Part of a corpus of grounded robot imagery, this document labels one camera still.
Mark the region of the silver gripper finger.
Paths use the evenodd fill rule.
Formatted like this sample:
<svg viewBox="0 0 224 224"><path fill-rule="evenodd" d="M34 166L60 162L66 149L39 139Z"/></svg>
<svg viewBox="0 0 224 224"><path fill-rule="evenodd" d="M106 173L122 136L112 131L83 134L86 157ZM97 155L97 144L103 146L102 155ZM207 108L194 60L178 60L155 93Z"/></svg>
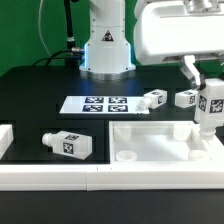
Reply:
<svg viewBox="0 0 224 224"><path fill-rule="evenodd" d="M185 55L180 59L180 70L185 77L191 82L191 88L193 90L199 90L201 87L200 72L194 65L195 56Z"/></svg>

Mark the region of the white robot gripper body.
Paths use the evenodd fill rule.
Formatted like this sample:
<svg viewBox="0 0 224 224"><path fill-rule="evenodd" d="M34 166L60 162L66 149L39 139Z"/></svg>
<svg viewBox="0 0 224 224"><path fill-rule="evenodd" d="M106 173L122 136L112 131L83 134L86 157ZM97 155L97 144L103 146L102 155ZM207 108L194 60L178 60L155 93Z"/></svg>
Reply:
<svg viewBox="0 0 224 224"><path fill-rule="evenodd" d="M176 62L185 55L224 53L224 0L137 0L134 51L143 65Z"/></svg>

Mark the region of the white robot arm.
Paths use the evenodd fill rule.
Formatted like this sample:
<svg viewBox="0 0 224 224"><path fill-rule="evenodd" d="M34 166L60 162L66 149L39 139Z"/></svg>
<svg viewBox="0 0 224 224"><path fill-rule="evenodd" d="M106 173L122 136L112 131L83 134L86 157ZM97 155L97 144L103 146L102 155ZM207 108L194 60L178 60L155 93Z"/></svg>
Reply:
<svg viewBox="0 0 224 224"><path fill-rule="evenodd" d="M137 0L133 41L125 38L125 0L89 0L90 39L82 74L119 79L142 65L179 63L194 89L204 81L197 61L224 63L224 0Z"/></svg>

